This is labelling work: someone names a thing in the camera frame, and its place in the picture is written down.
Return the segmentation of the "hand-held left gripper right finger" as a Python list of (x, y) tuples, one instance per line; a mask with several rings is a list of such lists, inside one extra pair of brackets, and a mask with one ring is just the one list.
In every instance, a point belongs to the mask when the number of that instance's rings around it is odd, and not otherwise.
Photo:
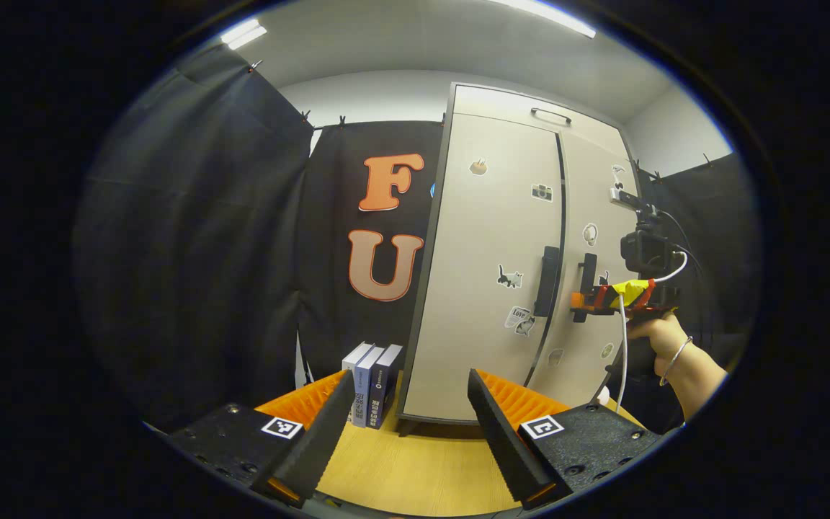
[(481, 369), (468, 374), (467, 395), (507, 489), (525, 510), (599, 485), (661, 441), (597, 399), (567, 407)]

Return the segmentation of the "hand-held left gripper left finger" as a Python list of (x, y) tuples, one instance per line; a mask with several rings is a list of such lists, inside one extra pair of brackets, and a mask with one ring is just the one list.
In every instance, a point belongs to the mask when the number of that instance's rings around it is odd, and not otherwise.
[(316, 490), (354, 403), (342, 369), (266, 404), (224, 404), (174, 431), (172, 445), (224, 479), (300, 508)]

